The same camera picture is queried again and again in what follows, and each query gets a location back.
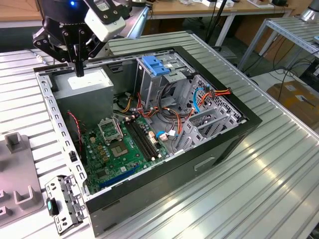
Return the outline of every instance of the blue pcie slot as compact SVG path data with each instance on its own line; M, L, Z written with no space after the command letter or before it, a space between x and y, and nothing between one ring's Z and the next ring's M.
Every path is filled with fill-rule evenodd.
M125 172L125 173L122 173L122 174L119 175L119 176L116 176L115 178L112 178L112 179L110 179L110 180L108 180L108 181L105 181L105 182L103 182L103 183L100 183L100 184L99 184L100 188L108 187L108 186L110 186L110 185L112 185L112 184L114 184L114 183L117 183L117 182L121 181L122 179L125 179L125 178L127 178L127 177L133 175L133 174L135 173L135 170L136 170L138 167L139 167L139 165L138 165L138 166L135 166L134 168L130 169L129 171L127 171L127 172Z

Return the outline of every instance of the gray plastic holder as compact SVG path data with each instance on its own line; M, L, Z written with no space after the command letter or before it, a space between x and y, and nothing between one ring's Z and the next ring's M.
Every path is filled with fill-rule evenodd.
M7 134L0 141L0 227L43 205L28 137Z

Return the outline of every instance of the slotted aluminum surface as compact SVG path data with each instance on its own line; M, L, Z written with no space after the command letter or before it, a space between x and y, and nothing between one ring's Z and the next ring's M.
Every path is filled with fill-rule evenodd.
M314 37L319 36L318 23L307 23L298 17L283 17L270 18L267 26L310 53L319 51L319 44L314 41Z
M115 54L173 45L182 45L263 122L225 162L99 238L306 238L319 222L318 136L194 35L110 42ZM27 51L0 53L0 140L16 130L30 137L46 200L44 184L69 170L32 72L40 65ZM45 207L0 231L14 239L58 237ZM93 238L87 219L63 238Z

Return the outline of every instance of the blue drive bay latch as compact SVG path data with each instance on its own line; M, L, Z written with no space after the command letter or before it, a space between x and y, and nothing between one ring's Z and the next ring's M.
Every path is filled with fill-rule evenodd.
M160 76L170 73L159 59L154 56L142 56L143 63L150 69L155 76Z

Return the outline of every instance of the white label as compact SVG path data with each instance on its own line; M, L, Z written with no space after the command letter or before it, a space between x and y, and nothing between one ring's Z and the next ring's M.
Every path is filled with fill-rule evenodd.
M175 132L176 132L175 130L172 130L172 129L171 129L171 130L168 132L168 134L171 135L171 136L175 136Z
M96 6L99 8L101 11L106 11L109 9L109 6L106 5L105 2L97 3Z
M286 88L289 90L289 91L295 91L296 90L296 88L294 87L294 86L292 86L292 85L285 85L286 86Z
M296 96L298 100L300 101L304 101L304 99L306 99L303 95L298 95Z
M101 72L92 72L86 74L84 77L72 76L68 79L68 82L73 90L81 89L88 86L102 84L107 82Z

